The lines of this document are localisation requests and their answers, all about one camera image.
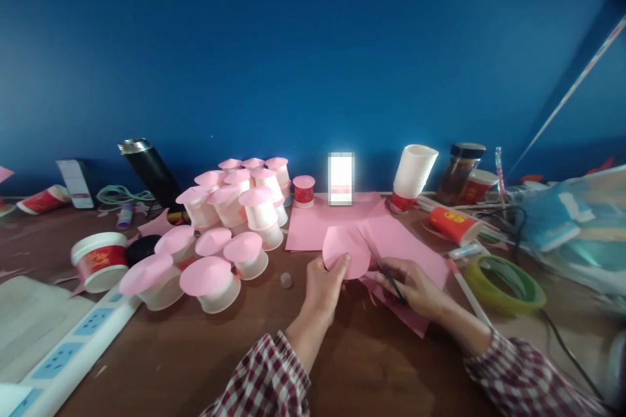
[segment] red label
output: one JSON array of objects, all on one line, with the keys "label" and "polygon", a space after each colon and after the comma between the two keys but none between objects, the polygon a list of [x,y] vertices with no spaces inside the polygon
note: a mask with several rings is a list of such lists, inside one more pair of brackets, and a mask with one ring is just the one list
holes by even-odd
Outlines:
[{"label": "red label", "polygon": [[126,265],[125,252],[124,246],[105,246],[88,252],[76,264],[79,277],[84,282],[99,270],[113,265]]},{"label": "red label", "polygon": [[293,198],[298,203],[309,203],[313,200],[313,188],[300,189],[298,186],[293,191]]},{"label": "red label", "polygon": [[28,199],[24,199],[22,203],[27,209],[31,209],[33,212],[40,214],[65,205],[67,202],[58,200],[46,189]]}]

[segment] black cable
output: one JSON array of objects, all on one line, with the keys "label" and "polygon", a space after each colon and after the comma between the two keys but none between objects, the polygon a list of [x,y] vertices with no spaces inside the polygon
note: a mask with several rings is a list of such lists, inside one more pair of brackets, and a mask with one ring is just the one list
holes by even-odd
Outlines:
[{"label": "black cable", "polygon": [[[509,207],[506,210],[509,210],[509,209],[517,209],[522,214],[524,214],[524,219],[520,222],[520,227],[517,229],[517,234],[515,236],[515,245],[513,246],[511,250],[511,257],[513,258],[513,262],[515,263],[515,265],[519,265],[519,262],[517,260],[517,251],[519,250],[520,243],[522,241],[522,230],[524,229],[524,226],[526,226],[526,221],[528,220],[528,213],[519,205]],[[496,210],[495,212],[489,212],[489,214],[485,214],[485,216],[487,215],[493,216],[499,212],[503,212],[504,210],[505,210],[504,208],[501,208],[499,210]],[[548,316],[545,309],[540,309],[539,312],[546,319],[546,321],[548,321],[548,324],[550,325],[550,328],[554,331],[556,340],[558,341],[559,345],[563,349],[563,352],[565,352],[565,355],[567,355],[569,360],[574,364],[574,366],[576,367],[580,375],[583,377],[583,379],[587,382],[587,384],[589,385],[593,393],[596,395],[596,397],[601,401],[603,405],[606,405],[604,404],[604,396],[602,395],[600,390],[596,387],[596,385],[593,383],[591,378],[589,378],[589,375],[583,369],[583,367],[578,363],[578,360],[576,359],[574,354],[569,350],[568,346],[566,346],[565,342],[563,341],[563,338],[561,337],[561,334],[559,333],[558,328],[556,327],[556,324],[554,324],[550,316]]]}]

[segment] red container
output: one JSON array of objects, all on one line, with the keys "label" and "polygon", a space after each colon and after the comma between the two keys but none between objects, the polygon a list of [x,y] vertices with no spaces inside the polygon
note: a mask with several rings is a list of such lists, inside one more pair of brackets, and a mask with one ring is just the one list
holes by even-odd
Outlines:
[{"label": "red container", "polygon": [[63,186],[55,184],[48,189],[38,192],[28,199],[19,201],[16,205],[30,215],[39,215],[56,209],[61,205],[69,203],[70,194]]},{"label": "red container", "polygon": [[472,171],[469,181],[465,185],[463,194],[458,202],[463,205],[472,205],[476,202],[480,202],[483,200],[487,191],[497,183],[497,175],[489,171],[483,171],[482,169],[475,169]]},{"label": "red container", "polygon": [[89,293],[108,291],[126,274],[126,236],[98,233],[72,247],[72,264]]},{"label": "red container", "polygon": [[406,212],[415,204],[416,200],[417,198],[406,199],[405,197],[401,197],[394,191],[391,193],[391,208],[395,212]]},{"label": "red container", "polygon": [[428,221],[461,247],[474,241],[483,228],[482,222],[446,207],[433,209]]}]

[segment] thermos lid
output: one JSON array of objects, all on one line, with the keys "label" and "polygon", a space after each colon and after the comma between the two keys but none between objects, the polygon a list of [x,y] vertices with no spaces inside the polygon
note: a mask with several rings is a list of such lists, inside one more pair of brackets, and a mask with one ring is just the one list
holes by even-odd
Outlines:
[{"label": "thermos lid", "polygon": [[122,154],[141,153],[152,148],[152,144],[146,139],[128,139],[117,146]]},{"label": "thermos lid", "polygon": [[450,149],[450,154],[468,160],[480,160],[485,150],[487,147],[480,143],[455,143]]}]

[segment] jar lid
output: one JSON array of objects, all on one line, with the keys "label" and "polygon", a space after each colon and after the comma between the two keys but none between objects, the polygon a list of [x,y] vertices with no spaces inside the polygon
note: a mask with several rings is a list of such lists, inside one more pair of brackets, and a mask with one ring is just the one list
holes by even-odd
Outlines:
[{"label": "jar lid", "polygon": [[483,157],[485,150],[487,147],[480,143],[455,143],[450,149],[450,154],[459,158],[479,160]]}]

